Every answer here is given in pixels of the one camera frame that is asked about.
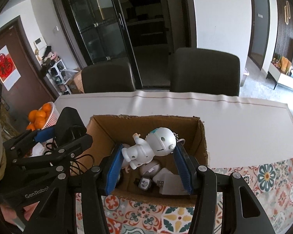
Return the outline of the left hand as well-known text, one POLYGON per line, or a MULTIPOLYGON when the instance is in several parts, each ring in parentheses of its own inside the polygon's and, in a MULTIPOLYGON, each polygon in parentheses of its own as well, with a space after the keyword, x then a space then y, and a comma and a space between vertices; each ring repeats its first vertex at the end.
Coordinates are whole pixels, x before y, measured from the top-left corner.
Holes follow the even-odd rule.
MULTIPOLYGON (((34 204, 28 205, 23 207, 24 211, 24 218, 28 221, 30 217, 32 216, 34 210, 36 209, 39 202, 36 202, 34 204)), ((0 204, 1 211, 3 213, 4 220, 8 223, 15 224, 14 219, 17 218, 17 213, 14 209, 12 209, 10 206, 7 206, 5 204, 0 204)))

